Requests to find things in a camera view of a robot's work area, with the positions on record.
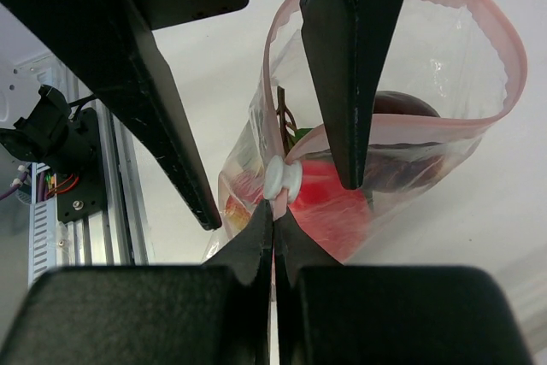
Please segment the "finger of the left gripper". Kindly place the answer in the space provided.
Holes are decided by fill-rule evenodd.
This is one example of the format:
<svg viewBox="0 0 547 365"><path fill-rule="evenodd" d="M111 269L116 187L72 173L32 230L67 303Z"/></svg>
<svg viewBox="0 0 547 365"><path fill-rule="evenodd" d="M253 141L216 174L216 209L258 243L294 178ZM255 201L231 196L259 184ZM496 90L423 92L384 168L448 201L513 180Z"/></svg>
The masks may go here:
<svg viewBox="0 0 547 365"><path fill-rule="evenodd" d="M302 38L338 177L362 186L373 102L403 0L300 0Z"/></svg>

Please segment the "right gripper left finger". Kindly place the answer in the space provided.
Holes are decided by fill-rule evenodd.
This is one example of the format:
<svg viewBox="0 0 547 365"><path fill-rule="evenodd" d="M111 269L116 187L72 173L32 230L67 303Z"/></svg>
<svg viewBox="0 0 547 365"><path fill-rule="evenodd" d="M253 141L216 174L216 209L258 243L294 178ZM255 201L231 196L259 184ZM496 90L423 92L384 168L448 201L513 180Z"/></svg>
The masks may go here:
<svg viewBox="0 0 547 365"><path fill-rule="evenodd" d="M267 364L273 213L200 265L56 268L31 287L4 364Z"/></svg>

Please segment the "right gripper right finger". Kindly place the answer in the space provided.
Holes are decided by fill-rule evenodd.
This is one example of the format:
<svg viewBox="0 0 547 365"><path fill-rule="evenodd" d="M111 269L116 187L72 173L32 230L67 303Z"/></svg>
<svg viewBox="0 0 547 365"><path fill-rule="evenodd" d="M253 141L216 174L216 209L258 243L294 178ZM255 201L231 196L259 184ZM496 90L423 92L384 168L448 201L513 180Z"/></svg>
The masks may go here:
<svg viewBox="0 0 547 365"><path fill-rule="evenodd" d="M508 301L464 266L345 266L286 214L273 224L284 364L530 364Z"/></svg>

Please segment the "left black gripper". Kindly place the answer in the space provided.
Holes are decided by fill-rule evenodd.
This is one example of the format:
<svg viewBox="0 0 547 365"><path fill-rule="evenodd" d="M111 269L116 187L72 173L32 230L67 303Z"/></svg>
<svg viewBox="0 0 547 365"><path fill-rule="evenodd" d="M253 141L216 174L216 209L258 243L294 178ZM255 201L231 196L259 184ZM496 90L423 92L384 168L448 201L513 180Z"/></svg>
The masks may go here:
<svg viewBox="0 0 547 365"><path fill-rule="evenodd" d="M231 13L248 2L1 0L145 146L206 230L221 226L220 214L151 29Z"/></svg>

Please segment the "clear zip top bag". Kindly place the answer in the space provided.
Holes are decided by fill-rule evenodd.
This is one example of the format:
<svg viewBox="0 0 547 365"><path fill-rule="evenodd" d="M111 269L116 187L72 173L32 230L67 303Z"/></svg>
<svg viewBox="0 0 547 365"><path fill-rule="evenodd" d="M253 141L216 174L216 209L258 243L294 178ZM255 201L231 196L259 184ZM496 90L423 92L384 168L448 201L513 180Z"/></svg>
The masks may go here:
<svg viewBox="0 0 547 365"><path fill-rule="evenodd" d="M268 162L262 200L268 200L278 213L290 211L289 205L300 192L302 161L321 160L334 165L303 49L299 2L284 0L273 18L245 124L250 124L253 132L251 144ZM526 75L523 43L492 0L403 1L377 93L399 91L418 97L436 109L438 116L373 113L369 145L439 143L444 165L433 183L414 190L383 193L369 191L362 183L357 190L364 194L371 212L365 241L395 212L474 153L485 132L516 105ZM275 114L277 86L285 89L287 106L297 126L311 129L287 154ZM223 226L212 236L206 256L214 255L238 235L232 233L224 214L226 173L234 163L230 154L218 178Z"/></svg>

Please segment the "dark red apple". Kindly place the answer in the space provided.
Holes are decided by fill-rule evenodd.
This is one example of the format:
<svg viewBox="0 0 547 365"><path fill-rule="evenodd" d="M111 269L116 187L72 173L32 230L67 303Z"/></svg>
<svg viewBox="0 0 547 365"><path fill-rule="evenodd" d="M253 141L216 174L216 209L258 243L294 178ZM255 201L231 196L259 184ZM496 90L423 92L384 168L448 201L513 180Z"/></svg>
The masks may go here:
<svg viewBox="0 0 547 365"><path fill-rule="evenodd" d="M373 112L383 115L437 117L430 104L399 91L376 94ZM368 146L364 188L393 193L430 185L444 165L444 151L439 143L371 144Z"/></svg>

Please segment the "strawberry bunch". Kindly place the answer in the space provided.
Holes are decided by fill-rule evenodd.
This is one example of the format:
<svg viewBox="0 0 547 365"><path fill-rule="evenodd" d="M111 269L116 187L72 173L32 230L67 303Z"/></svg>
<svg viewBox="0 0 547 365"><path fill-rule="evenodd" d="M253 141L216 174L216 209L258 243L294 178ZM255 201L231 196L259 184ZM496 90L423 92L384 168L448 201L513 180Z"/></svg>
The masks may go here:
<svg viewBox="0 0 547 365"><path fill-rule="evenodd" d="M287 106L285 89L277 86L275 110L279 134L287 154L310 128L298 127L295 117ZM236 148L230 154L233 168L226 173L227 198L224 214L233 234L242 231L250 220L256 205L262 200L264 177L268 162L262 160L259 150L252 145L254 136L250 124L242 131Z"/></svg>

